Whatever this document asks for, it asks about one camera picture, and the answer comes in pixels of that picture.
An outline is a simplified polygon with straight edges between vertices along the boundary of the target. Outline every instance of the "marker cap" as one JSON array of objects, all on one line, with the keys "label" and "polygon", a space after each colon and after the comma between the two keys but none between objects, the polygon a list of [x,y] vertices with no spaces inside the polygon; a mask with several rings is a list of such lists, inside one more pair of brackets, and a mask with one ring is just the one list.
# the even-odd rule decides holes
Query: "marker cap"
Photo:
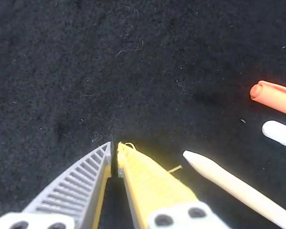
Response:
[{"label": "marker cap", "polygon": [[262,132],[266,137],[286,146],[286,125],[277,121],[268,121],[264,123]]},{"label": "marker cap", "polygon": [[286,114],[286,87],[259,81],[250,90],[251,99]]}]

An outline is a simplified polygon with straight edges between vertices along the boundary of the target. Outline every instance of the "white marker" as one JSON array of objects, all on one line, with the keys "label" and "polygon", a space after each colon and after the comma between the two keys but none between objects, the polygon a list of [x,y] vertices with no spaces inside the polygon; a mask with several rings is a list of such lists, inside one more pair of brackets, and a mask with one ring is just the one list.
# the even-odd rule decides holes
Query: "white marker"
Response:
[{"label": "white marker", "polygon": [[286,210],[278,204],[221,168],[211,159],[187,150],[184,151],[183,156],[202,176],[214,182],[271,222],[286,229]]},{"label": "white marker", "polygon": [[262,132],[266,137],[286,146],[286,125],[277,121],[268,121],[264,123]]}]

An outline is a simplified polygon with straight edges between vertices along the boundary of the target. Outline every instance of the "screw hole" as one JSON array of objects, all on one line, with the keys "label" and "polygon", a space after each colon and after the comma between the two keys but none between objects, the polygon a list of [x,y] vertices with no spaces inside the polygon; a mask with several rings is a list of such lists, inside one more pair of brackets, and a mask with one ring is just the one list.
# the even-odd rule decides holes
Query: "screw hole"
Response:
[{"label": "screw hole", "polygon": [[174,223],[172,217],[168,215],[158,215],[154,222],[156,223],[157,226],[170,226]]},{"label": "screw hole", "polygon": [[66,225],[63,223],[54,223],[53,225],[49,226],[48,229],[66,229]]},{"label": "screw hole", "polygon": [[203,211],[200,208],[190,208],[188,213],[189,213],[189,216],[193,219],[194,218],[202,218],[202,217],[206,216],[205,211]]},{"label": "screw hole", "polygon": [[28,225],[29,225],[28,222],[20,221],[20,222],[13,224],[10,229],[26,229],[28,228]]}]

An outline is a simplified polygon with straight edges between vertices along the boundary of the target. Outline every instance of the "orange marker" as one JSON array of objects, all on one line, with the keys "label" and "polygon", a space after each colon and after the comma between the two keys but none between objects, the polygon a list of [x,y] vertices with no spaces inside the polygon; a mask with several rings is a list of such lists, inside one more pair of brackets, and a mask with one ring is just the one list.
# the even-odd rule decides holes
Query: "orange marker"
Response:
[{"label": "orange marker", "polygon": [[250,90],[251,99],[286,114],[286,87],[259,81]]}]

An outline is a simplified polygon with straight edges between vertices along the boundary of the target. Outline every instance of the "yellow thread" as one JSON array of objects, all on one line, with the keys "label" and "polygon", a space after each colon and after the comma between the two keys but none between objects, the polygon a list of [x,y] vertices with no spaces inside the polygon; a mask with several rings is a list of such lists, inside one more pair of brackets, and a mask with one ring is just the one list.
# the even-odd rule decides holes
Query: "yellow thread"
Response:
[{"label": "yellow thread", "polygon": [[130,145],[133,149],[137,150],[137,149],[134,147],[134,144],[131,143],[131,142],[126,142],[125,145]]},{"label": "yellow thread", "polygon": [[178,165],[177,167],[172,168],[171,170],[168,170],[167,172],[168,172],[168,173],[173,173],[173,172],[175,172],[175,171],[177,171],[177,170],[179,170],[179,169],[181,169],[181,168],[182,168],[182,165]]}]

